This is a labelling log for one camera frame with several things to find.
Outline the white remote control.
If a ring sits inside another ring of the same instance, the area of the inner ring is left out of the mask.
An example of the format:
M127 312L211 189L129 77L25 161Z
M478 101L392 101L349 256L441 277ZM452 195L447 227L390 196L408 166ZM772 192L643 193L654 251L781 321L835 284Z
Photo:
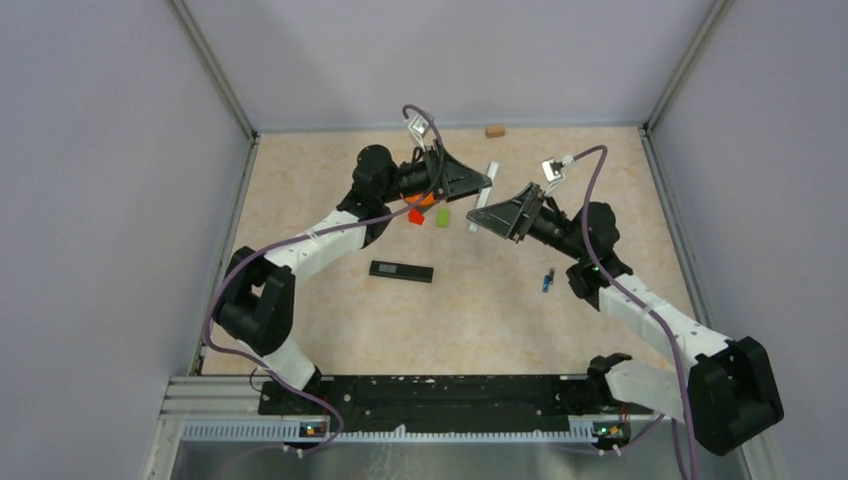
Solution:
M489 199L489 196L491 194L492 187L494 186L494 183L495 183L495 178L497 176L498 169L499 169L499 163L498 162L492 161L492 162L489 163L489 165L487 167L487 171L486 171L486 176L490 180L490 185L488 187L482 189L479 192L479 194L477 195L477 198L476 198L475 204L474 204L475 209L479 209L479 208L486 206L488 199Z

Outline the black remote control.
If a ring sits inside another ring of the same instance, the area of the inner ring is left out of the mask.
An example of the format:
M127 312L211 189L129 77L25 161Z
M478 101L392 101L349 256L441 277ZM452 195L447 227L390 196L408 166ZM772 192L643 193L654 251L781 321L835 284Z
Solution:
M434 277L432 267L373 260L370 264L369 275L403 281L431 283Z

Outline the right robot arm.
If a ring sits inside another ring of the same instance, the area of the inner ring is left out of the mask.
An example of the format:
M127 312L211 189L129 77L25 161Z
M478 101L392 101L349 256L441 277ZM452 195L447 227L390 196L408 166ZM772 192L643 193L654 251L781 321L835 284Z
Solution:
M620 233L609 204L589 201L568 218L529 183L515 197L466 217L501 238L530 237L574 259L566 271L574 295L672 364L663 370L625 356L606 361L586 385L594 409L646 407L688 427L700 446L719 456L784 419L766 348L750 336L733 340L708 328L651 290L614 251Z

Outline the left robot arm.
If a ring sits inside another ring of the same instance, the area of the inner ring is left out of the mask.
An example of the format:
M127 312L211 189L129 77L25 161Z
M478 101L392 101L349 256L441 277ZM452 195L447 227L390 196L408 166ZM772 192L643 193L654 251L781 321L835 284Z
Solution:
M314 381L320 373L291 337L297 287L377 240L393 217L390 203L427 195L451 202L491 184L439 142L415 148L412 161L402 164L387 147L366 146L357 155L351 189L323 220L287 241L233 254L210 318L245 346L243 357L285 382L282 398L292 410L308 413L320 401Z

